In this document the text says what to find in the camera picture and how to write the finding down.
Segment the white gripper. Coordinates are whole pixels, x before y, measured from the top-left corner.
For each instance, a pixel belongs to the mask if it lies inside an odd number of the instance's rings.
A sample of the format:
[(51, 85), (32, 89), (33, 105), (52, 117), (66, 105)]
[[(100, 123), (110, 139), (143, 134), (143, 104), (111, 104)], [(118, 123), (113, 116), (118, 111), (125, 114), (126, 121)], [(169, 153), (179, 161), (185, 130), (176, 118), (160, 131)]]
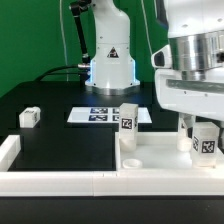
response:
[(224, 64), (208, 70), (205, 81), (183, 80), (171, 68), (171, 49), (164, 46), (151, 56), (157, 100), (163, 109), (180, 112), (179, 132), (193, 130), (195, 116), (219, 120), (219, 147), (224, 147)]

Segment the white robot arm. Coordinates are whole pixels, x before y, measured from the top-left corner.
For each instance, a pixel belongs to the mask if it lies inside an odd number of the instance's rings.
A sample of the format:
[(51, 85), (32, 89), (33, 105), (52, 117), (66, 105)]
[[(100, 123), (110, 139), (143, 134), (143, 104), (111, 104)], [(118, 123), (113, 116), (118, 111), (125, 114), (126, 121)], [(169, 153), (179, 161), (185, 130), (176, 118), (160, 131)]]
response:
[[(224, 0), (154, 0), (168, 44), (152, 54), (164, 109), (224, 123)], [(70, 4), (81, 38), (85, 86), (120, 95), (140, 85), (130, 55), (130, 19), (113, 0)]]

